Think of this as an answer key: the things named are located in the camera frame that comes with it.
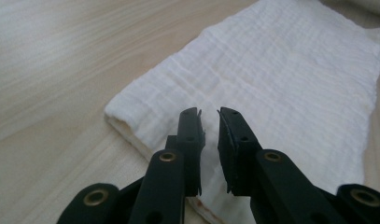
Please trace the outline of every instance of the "wooden table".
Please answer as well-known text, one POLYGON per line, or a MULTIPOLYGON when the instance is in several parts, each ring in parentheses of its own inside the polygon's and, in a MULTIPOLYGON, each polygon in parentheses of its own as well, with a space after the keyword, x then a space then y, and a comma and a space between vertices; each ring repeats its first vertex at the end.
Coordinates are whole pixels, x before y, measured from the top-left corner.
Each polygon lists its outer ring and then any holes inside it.
MULTIPOLYGON (((0 1, 0 223, 55 223, 97 182, 147 162, 104 120, 108 101, 205 27, 255 0, 0 1)), ((327 5, 364 27, 380 17, 327 5)), ((366 184, 380 190, 380 78, 366 184)), ((204 223, 188 206, 186 223, 204 223)))

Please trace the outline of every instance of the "white towel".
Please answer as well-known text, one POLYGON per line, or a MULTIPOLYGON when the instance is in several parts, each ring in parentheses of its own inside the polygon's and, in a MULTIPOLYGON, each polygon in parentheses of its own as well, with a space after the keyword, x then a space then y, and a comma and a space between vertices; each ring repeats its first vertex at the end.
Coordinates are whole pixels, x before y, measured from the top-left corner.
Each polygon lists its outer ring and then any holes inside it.
POLYGON ((316 186, 363 182, 362 154, 380 73, 380 29, 365 30, 312 0, 260 0, 211 26, 106 106, 146 157, 176 134, 178 115, 203 110, 203 195, 213 223, 254 223, 248 198, 226 194, 218 113, 242 113, 264 148, 288 154, 316 186))

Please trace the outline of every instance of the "robotic claw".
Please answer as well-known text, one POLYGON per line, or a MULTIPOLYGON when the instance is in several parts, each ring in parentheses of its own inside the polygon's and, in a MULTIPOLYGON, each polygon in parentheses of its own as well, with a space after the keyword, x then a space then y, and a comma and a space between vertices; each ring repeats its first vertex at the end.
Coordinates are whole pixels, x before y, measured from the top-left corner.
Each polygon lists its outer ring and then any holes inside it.
MULTIPOLYGON (((218 152, 227 192, 250 197, 257 223, 380 224, 380 193, 342 185, 336 195, 314 186, 284 153, 262 149, 243 116, 219 111, 218 152)), ((181 224, 184 199, 202 194, 200 158, 204 147, 201 111, 180 114, 177 135, 167 137, 144 177, 119 190, 110 184, 83 189, 58 224, 181 224)))

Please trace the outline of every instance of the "table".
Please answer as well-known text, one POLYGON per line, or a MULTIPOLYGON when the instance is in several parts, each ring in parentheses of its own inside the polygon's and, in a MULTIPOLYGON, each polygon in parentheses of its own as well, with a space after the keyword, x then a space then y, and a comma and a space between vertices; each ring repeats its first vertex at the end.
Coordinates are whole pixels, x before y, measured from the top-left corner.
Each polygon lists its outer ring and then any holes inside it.
MULTIPOLYGON (((0 1, 0 223, 55 223, 97 182, 123 188, 147 162, 104 118, 108 101, 205 27, 255 0, 0 1)), ((357 24, 380 17, 324 1, 357 24)), ((380 78, 366 185, 380 190, 380 78)), ((205 221, 186 206, 186 223, 205 221)))

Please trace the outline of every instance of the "light wood tabletop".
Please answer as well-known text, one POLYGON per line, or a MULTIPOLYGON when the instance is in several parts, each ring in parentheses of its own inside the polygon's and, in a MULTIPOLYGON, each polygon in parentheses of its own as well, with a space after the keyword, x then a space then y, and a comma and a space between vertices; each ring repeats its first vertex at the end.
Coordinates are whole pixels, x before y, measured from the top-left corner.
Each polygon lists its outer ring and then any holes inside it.
MULTIPOLYGON (((104 107, 205 27, 255 0, 0 0, 0 223, 55 223, 98 182, 123 188, 144 158, 107 124, 104 107)), ((326 5, 357 24, 380 17, 326 5)), ((366 185, 380 190, 380 78, 366 185)), ((186 223, 205 221, 186 206, 186 223)))

